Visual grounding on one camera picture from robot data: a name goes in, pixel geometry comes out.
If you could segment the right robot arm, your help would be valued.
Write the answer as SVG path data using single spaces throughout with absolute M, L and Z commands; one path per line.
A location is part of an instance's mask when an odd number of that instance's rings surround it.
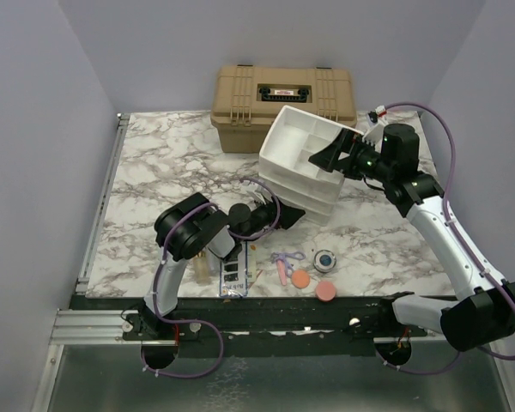
M 377 315 L 379 329 L 395 336 L 407 325 L 441 333 L 465 352 L 515 332 L 515 282 L 478 251 L 457 221 L 436 178 L 419 169 L 420 138 L 406 124 L 377 126 L 373 140 L 343 128 L 334 141 L 309 156 L 324 172 L 346 179 L 377 180 L 387 200 L 421 234 L 448 275 L 454 301 L 393 294 Z

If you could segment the white plastic drawer organizer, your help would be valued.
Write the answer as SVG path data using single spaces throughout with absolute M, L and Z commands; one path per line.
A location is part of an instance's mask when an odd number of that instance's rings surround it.
M 270 126 L 258 156 L 258 175 L 282 203 L 306 212 L 306 219 L 320 226 L 330 220 L 344 177 L 327 173 L 308 161 L 326 148 L 338 133 L 360 130 L 284 106 Z

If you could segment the purple eyelash curler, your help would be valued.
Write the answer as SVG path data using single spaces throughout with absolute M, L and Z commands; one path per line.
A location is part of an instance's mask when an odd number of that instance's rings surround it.
M 272 262 L 283 262 L 285 273 L 287 276 L 291 276 L 294 272 L 294 267 L 290 263 L 290 260 L 297 260 L 302 261 L 306 259 L 306 254 L 302 251 L 295 251 L 295 252 L 273 252 L 270 255 L 270 259 Z

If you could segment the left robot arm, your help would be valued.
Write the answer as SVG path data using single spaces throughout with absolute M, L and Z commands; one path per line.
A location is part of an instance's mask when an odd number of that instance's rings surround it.
M 225 213 L 200 192 L 164 211 L 154 223 L 162 256 L 144 298 L 149 312 L 142 327 L 156 339 L 170 333 L 168 313 L 178 304 L 187 264 L 201 252 L 207 255 L 204 264 L 218 274 L 221 297 L 246 296 L 250 242 L 269 229 L 291 228 L 305 213 L 278 199 L 255 208 L 236 203 Z

